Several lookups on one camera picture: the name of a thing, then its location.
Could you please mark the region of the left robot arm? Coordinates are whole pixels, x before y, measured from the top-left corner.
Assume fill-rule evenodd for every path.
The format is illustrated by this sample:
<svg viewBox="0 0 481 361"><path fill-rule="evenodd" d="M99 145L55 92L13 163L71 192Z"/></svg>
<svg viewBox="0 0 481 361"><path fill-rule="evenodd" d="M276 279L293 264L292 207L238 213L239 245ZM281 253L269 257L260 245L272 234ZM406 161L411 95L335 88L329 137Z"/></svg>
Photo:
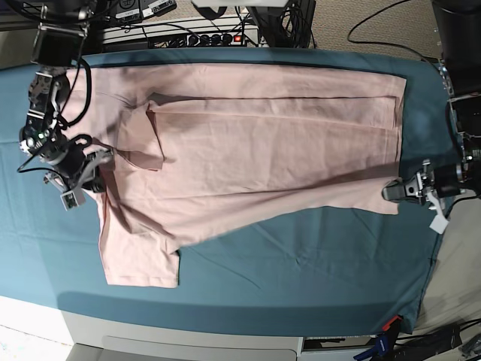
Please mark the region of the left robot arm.
<svg viewBox="0 0 481 361"><path fill-rule="evenodd" d="M449 98L445 121L457 160L432 167L426 161L409 180L388 184L390 202L424 203L428 193L439 199L471 190L480 197L480 2L431 3L441 42L440 75Z"/></svg>

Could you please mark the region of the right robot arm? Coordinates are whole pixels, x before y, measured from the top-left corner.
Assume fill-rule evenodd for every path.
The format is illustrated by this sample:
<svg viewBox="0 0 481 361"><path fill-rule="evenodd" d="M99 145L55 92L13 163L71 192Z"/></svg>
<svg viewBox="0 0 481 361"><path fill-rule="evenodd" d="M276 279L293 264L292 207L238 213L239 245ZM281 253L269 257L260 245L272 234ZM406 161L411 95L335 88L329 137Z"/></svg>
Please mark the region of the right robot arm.
<svg viewBox="0 0 481 361"><path fill-rule="evenodd" d="M92 100L92 71L83 59L83 46L92 23L105 18L110 10L104 1L64 1L43 3L38 14L30 13L20 3L8 5L19 15L38 24L32 51L32 63L38 65L28 91L29 109L26 123L20 130L19 146L27 160L18 167L27 173L33 159L45 162L46 182L57 182L61 190L71 195L77 190L104 192L101 164L111 156L109 150L85 154L93 139L86 134L68 138L65 131L77 125L89 110ZM81 112L73 119L63 113L71 98L75 82L67 71L81 70L86 76L86 98Z"/></svg>

